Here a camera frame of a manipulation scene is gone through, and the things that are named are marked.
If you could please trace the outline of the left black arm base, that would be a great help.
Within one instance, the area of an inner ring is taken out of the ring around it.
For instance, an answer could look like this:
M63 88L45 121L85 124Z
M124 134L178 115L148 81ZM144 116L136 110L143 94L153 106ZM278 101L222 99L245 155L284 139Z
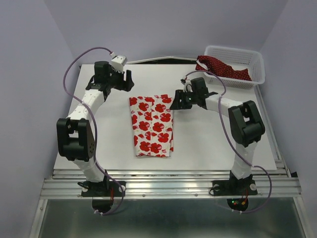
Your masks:
M81 187L81 196L92 198L95 214L106 216L114 214L123 202L126 181L113 181L105 177L101 182L77 182Z

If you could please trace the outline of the white red poppy skirt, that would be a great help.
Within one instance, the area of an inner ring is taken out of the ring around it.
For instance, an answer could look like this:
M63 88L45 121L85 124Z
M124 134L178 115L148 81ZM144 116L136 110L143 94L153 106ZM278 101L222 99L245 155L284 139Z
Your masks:
M129 98L137 157L170 157L174 150L172 102L167 94Z

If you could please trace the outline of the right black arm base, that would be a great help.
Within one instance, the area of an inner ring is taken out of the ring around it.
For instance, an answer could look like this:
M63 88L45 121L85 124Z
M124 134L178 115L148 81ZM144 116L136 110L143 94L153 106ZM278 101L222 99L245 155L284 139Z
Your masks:
M233 211L246 212L249 206L249 197L258 194L255 181L236 182L230 180L214 180L209 189L213 197L227 197L227 204Z

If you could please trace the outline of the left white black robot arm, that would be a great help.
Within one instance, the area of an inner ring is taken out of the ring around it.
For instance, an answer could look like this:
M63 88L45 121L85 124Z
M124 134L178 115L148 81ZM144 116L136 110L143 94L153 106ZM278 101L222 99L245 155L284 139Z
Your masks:
M57 144L60 156L72 161L85 175L86 181L79 182L82 196L107 196L118 189L124 195L125 185L111 179L96 159L97 130L94 118L99 107L106 101L112 89L129 92L134 83L131 71L124 70L126 58L115 57L94 64L91 77L82 99L75 110L56 123Z

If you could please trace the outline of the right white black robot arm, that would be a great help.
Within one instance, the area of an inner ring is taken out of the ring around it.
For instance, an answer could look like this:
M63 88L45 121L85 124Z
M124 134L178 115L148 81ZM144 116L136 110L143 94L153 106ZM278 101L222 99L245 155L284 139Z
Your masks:
M252 175L253 157L257 143L265 133L256 103L234 101L217 92L209 92L202 77L183 79L181 82L184 88L175 91L171 110L188 110L197 105L205 110L217 112L220 118L229 118L230 130L224 134L235 153L234 163L229 179L212 182L210 195L256 195L258 192Z

